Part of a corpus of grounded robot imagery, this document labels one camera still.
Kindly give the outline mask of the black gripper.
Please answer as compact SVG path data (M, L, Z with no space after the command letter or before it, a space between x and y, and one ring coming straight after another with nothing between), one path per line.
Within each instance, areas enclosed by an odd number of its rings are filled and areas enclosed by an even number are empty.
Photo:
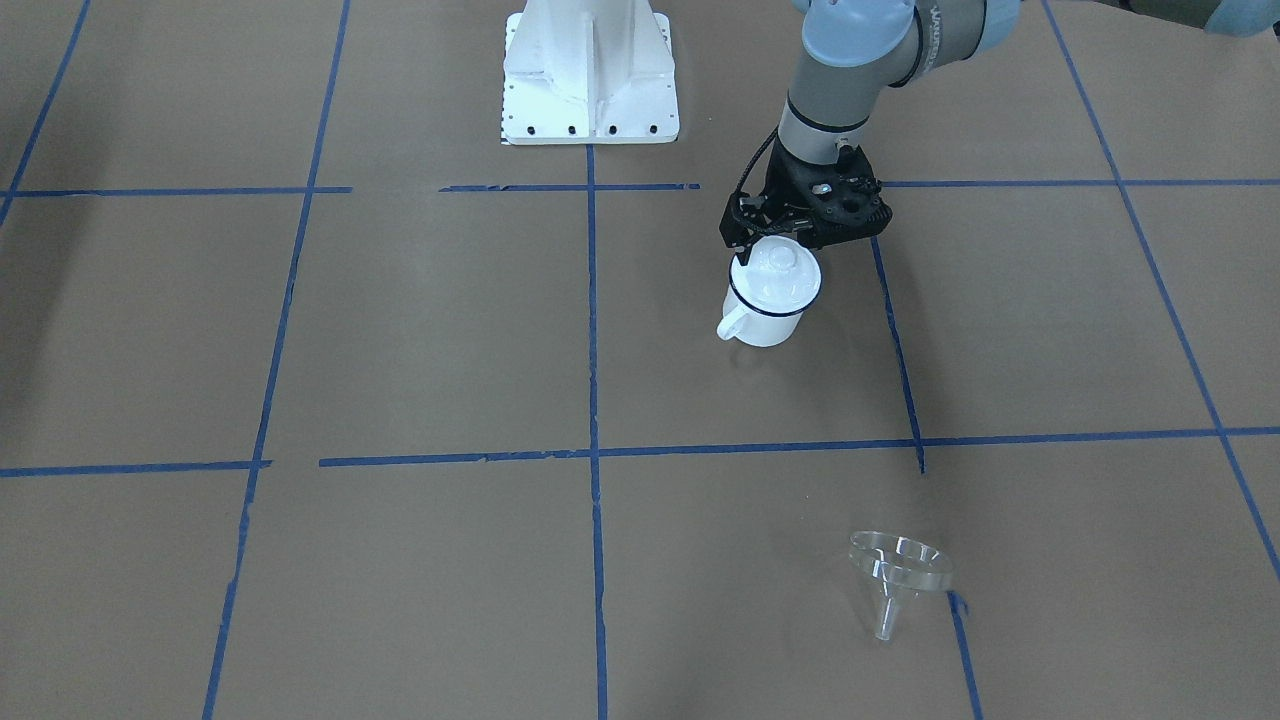
M762 205L755 224L759 236L792 234L799 241L845 241L846 227L831 219L844 177L837 165L817 165L794 156L781 145L771 151Z

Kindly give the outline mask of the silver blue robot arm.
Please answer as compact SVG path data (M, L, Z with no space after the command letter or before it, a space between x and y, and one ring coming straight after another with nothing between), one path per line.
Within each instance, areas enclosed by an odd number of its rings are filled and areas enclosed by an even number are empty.
M759 147L762 190L737 186L719 231L745 252L771 234L805 249L878 236L892 220L861 149L879 95L986 53L1015 29L1019 1L800 1L803 53L780 123Z

